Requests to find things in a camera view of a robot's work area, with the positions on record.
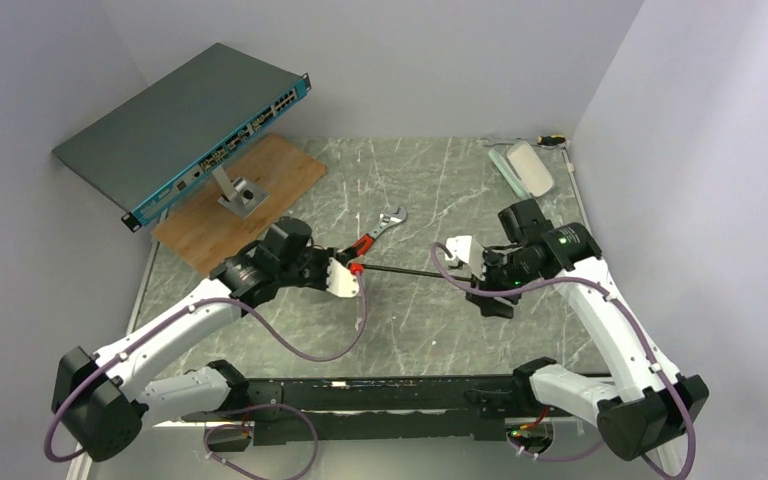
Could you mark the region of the beige umbrella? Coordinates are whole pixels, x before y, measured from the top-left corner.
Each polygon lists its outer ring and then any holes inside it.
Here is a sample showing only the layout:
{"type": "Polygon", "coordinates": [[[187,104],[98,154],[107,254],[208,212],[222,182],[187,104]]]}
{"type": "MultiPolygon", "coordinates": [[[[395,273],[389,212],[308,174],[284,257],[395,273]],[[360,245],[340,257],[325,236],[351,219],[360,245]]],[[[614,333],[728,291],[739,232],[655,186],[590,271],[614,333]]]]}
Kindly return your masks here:
{"type": "MultiPolygon", "coordinates": [[[[415,277],[428,277],[428,278],[440,278],[440,279],[445,278],[445,276],[439,272],[431,272],[431,271],[384,266],[384,265],[374,265],[374,264],[368,264],[368,263],[367,264],[357,263],[357,265],[364,268],[365,270],[372,270],[372,271],[378,271],[378,272],[409,275],[409,276],[415,276],[415,277]]],[[[459,282],[470,281],[470,277],[466,277],[466,276],[456,276],[451,274],[449,274],[449,276],[455,281],[459,281],[459,282]]]]}

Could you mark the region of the mint green umbrella case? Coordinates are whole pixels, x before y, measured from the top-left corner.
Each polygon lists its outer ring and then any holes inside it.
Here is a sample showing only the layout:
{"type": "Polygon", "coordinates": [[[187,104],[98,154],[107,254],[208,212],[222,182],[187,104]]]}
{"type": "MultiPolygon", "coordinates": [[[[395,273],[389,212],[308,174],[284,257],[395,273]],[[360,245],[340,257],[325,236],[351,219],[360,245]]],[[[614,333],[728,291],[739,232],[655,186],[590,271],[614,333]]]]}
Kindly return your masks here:
{"type": "Polygon", "coordinates": [[[488,156],[520,200],[539,198],[555,186],[548,168],[527,141],[489,145],[488,156]]]}

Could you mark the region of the grey blue network switch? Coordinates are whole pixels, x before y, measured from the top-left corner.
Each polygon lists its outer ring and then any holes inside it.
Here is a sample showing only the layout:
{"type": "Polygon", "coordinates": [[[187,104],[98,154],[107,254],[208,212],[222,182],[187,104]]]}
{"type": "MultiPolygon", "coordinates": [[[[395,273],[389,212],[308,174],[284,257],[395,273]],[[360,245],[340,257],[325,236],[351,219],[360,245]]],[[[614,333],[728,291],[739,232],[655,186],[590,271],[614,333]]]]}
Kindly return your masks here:
{"type": "Polygon", "coordinates": [[[303,99],[296,74],[215,43],[53,148],[136,232],[303,99]]]}

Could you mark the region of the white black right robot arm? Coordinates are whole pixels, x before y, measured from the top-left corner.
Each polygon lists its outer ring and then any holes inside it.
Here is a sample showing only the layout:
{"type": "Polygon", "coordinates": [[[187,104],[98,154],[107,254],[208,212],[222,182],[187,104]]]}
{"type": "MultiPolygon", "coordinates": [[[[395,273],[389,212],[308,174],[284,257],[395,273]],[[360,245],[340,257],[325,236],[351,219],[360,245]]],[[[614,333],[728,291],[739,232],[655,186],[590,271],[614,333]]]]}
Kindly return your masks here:
{"type": "Polygon", "coordinates": [[[708,385],[682,373],[644,330],[590,231],[577,222],[554,226],[534,200],[514,203],[498,218],[505,246],[483,246],[471,235],[445,241],[446,260],[470,273],[466,299],[485,317],[509,318],[523,293],[555,288],[612,378],[599,381],[543,357],[515,369],[515,401],[558,407],[591,424],[625,461],[687,436],[709,398],[708,385]]]}

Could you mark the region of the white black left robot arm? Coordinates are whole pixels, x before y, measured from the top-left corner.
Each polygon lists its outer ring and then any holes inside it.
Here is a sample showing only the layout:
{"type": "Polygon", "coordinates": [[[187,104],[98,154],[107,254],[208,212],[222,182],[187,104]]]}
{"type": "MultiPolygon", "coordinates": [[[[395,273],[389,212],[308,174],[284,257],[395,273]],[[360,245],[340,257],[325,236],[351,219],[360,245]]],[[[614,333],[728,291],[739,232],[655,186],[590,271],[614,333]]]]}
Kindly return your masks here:
{"type": "Polygon", "coordinates": [[[363,269],[333,248],[314,246],[311,227],[282,217],[265,236],[220,261],[197,286],[163,315],[93,353],[77,346],[58,362],[53,390],[54,419],[44,454],[58,455],[53,439],[64,426],[77,454],[108,460],[145,429],[195,412],[230,412],[249,400],[248,381],[226,361],[166,380],[158,374],[206,337],[250,316],[294,355],[330,362],[344,351],[314,356],[293,346],[257,312],[283,288],[309,288],[341,298],[364,297],[363,269]]]}

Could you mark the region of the wooden board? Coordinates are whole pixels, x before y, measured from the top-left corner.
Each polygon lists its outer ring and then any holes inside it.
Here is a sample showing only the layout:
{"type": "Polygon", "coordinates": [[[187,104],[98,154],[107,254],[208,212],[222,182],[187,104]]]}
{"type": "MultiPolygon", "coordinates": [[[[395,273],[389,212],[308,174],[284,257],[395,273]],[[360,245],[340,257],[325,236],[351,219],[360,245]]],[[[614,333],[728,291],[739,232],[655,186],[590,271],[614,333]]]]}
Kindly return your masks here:
{"type": "Polygon", "coordinates": [[[279,219],[327,172],[288,140],[269,134],[228,164],[152,230],[153,237],[203,275],[279,219]]]}

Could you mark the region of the red handled adjustable wrench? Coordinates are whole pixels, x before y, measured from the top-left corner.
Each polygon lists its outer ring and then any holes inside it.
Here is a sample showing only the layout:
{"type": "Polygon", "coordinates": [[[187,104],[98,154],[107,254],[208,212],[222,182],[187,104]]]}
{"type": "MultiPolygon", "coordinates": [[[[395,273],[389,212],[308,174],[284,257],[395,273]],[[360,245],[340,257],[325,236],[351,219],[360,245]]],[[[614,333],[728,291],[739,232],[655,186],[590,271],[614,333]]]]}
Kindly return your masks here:
{"type": "Polygon", "coordinates": [[[407,216],[407,210],[402,206],[397,206],[381,212],[379,214],[378,224],[372,230],[357,239],[352,245],[340,251],[337,255],[337,259],[345,263],[364,256],[386,230],[403,223],[407,219],[407,216]]]}

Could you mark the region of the metal switch stand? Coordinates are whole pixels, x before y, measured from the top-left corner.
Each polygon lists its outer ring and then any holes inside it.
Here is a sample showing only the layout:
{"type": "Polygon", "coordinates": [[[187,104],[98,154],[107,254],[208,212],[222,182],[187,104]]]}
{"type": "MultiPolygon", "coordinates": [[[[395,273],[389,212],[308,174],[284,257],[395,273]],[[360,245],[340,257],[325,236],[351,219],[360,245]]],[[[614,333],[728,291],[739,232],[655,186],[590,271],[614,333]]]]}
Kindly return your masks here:
{"type": "Polygon", "coordinates": [[[220,190],[217,202],[241,219],[252,215],[269,198],[264,188],[243,177],[232,179],[222,166],[211,174],[220,190]]]}

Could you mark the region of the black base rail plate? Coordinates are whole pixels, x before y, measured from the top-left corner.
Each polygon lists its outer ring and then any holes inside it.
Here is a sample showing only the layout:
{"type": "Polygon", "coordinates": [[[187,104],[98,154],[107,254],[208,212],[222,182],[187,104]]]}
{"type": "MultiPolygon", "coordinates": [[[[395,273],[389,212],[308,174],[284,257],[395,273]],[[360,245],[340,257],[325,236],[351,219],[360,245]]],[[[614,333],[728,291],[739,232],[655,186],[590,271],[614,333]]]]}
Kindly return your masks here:
{"type": "Polygon", "coordinates": [[[229,404],[234,419],[253,428],[257,446],[307,440],[389,440],[466,437],[503,441],[508,429],[556,418],[569,419],[557,407],[519,404],[510,374],[355,377],[255,378],[248,405],[229,404]]]}

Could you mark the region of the aluminium frame rails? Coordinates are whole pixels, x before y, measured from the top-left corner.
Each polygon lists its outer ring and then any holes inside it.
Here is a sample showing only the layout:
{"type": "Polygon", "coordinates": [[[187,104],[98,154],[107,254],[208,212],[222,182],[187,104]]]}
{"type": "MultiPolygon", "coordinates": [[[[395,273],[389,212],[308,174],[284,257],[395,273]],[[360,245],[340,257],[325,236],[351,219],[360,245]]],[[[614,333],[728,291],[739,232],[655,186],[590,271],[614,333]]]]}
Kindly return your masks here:
{"type": "MultiPolygon", "coordinates": [[[[693,426],[707,388],[684,375],[657,349],[613,282],[590,232],[579,223],[554,227],[538,204],[523,200],[501,211],[508,237],[485,247],[472,236],[434,243],[436,267],[447,261],[467,267],[457,288],[484,314],[509,311],[527,292],[554,286],[583,322],[605,360],[611,383],[573,373],[542,358],[517,368],[508,401],[519,408],[557,407],[595,426],[619,458],[647,458],[678,437],[696,451],[693,426]]],[[[109,459],[144,429],[197,412],[242,417],[258,409],[249,381],[232,365],[215,361],[191,373],[160,379],[184,351],[288,287],[334,296],[366,294],[357,258],[374,242],[368,235],[343,249],[314,244],[310,226],[283,217],[261,240],[220,262],[165,317],[94,353],[75,348],[58,365],[52,411],[83,453],[109,459]]]]}

